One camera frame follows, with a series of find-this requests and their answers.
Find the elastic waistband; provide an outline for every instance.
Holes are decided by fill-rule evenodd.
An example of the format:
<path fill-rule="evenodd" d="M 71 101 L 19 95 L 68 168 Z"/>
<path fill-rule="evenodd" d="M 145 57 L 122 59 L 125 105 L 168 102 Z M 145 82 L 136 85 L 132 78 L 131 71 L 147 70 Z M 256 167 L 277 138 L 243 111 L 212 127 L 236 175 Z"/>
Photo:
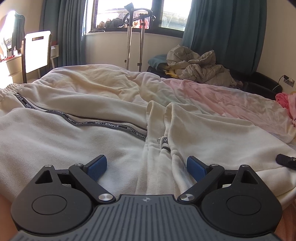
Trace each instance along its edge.
<path fill-rule="evenodd" d="M 0 89 L 0 101 L 8 94 L 15 95 L 21 88 L 23 88 L 26 84 L 9 84 L 5 89 Z"/>

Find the power cord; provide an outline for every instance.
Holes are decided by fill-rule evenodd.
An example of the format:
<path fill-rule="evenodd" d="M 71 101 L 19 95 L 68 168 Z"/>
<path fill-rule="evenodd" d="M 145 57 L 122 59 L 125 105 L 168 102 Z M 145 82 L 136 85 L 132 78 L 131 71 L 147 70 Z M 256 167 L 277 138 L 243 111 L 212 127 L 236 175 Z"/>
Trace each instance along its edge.
<path fill-rule="evenodd" d="M 280 77 L 280 79 L 279 79 L 279 81 L 278 81 L 278 85 L 277 85 L 276 87 L 280 86 L 279 82 L 280 82 L 281 78 L 283 78 L 283 77 L 284 77 L 284 79 L 285 79 L 285 80 L 284 80 L 284 83 L 289 79 L 289 77 L 286 76 L 286 75 L 284 74 L 283 76 Z"/>

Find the gray ribbed plastic surface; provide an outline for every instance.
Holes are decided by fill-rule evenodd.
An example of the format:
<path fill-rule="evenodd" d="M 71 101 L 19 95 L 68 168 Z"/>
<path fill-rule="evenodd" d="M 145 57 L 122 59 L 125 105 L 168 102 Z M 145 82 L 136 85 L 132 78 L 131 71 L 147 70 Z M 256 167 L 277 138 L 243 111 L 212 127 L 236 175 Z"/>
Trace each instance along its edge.
<path fill-rule="evenodd" d="M 210 227 L 192 205 L 172 195 L 122 195 L 113 204 L 100 205 L 81 227 L 56 237 L 37 237 L 20 231 L 11 241 L 278 241 L 273 234 L 255 238 L 231 237 Z"/>

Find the electrical outlet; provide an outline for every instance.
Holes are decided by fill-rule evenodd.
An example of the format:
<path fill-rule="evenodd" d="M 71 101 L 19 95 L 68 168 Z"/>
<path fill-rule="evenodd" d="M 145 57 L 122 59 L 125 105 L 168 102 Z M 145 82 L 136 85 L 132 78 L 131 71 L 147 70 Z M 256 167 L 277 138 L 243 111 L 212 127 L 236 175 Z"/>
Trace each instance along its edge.
<path fill-rule="evenodd" d="M 293 86 L 294 86 L 294 83 L 295 83 L 295 80 L 289 78 L 289 79 L 287 79 L 287 80 L 284 80 L 284 82 L 285 82 L 286 84 L 290 85 L 291 87 L 293 87 Z"/>

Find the triangular cutout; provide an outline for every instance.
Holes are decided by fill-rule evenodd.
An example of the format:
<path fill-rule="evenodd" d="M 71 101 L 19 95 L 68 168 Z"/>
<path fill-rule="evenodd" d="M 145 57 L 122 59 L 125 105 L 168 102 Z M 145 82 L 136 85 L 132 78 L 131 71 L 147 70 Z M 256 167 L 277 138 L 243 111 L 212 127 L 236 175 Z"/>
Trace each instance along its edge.
<path fill-rule="evenodd" d="M 44 171 L 35 183 L 36 184 L 52 183 L 52 176 L 50 174 L 50 171 L 49 170 Z"/>
<path fill-rule="evenodd" d="M 257 180 L 253 177 L 253 175 L 248 170 L 244 171 L 242 175 L 241 183 L 258 184 Z"/>

